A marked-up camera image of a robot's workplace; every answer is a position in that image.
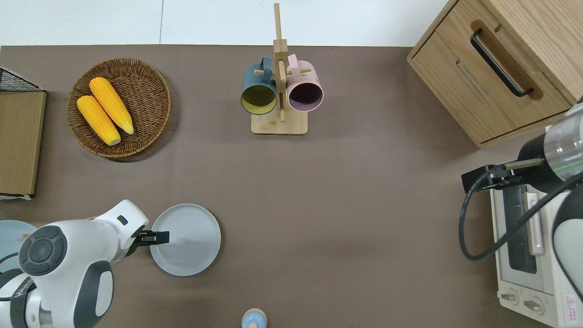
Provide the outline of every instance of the mug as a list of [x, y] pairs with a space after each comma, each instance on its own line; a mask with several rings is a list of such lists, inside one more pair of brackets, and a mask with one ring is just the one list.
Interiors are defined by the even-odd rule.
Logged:
[[[322, 103], [324, 91], [320, 85], [318, 74], [314, 66], [305, 60], [297, 60], [295, 54], [287, 57], [289, 61], [287, 77], [287, 103], [297, 111], [311, 111]], [[309, 72], [300, 72], [303, 68], [309, 68]]]
[[[263, 75], [255, 74], [255, 70], [263, 71]], [[277, 103], [275, 79], [271, 70], [271, 58], [263, 57], [260, 64], [253, 64], [243, 73], [243, 90], [241, 105], [253, 115], [267, 114]]]

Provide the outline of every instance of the wooden mug stand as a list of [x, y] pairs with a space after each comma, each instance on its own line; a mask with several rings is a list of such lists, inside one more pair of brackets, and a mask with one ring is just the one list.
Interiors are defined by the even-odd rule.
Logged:
[[255, 134], [306, 134], [308, 132], [308, 113], [297, 111], [290, 107], [287, 99], [287, 40], [282, 39], [282, 28], [279, 18], [279, 3], [274, 4], [276, 39], [273, 41], [273, 58], [275, 69], [275, 86], [278, 103], [274, 110], [264, 115], [251, 115], [251, 131]]

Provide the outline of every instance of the dark green mug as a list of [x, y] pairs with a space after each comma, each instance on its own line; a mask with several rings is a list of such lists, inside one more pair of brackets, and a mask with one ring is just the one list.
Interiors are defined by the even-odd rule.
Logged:
[[253, 115], [267, 114], [277, 103], [275, 79], [271, 69], [271, 58], [263, 57], [260, 64], [253, 64], [243, 73], [241, 105]]

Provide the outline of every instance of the pink mug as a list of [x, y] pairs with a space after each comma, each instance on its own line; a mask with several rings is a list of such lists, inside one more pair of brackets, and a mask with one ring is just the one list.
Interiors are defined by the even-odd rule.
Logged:
[[[322, 103], [324, 91], [320, 85], [314, 66], [305, 60], [297, 60], [295, 54], [287, 57], [289, 61], [287, 77], [287, 103], [297, 111], [311, 111]], [[309, 68], [309, 72], [302, 73], [301, 69]]]

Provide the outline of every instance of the toaster oven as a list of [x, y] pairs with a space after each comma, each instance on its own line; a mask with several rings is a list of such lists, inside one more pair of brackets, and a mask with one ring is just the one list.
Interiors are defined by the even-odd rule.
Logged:
[[[551, 327], [583, 327], [583, 303], [552, 248], [555, 214], [568, 192], [545, 205], [496, 251], [500, 304]], [[494, 240], [544, 193], [528, 184], [490, 190]]]

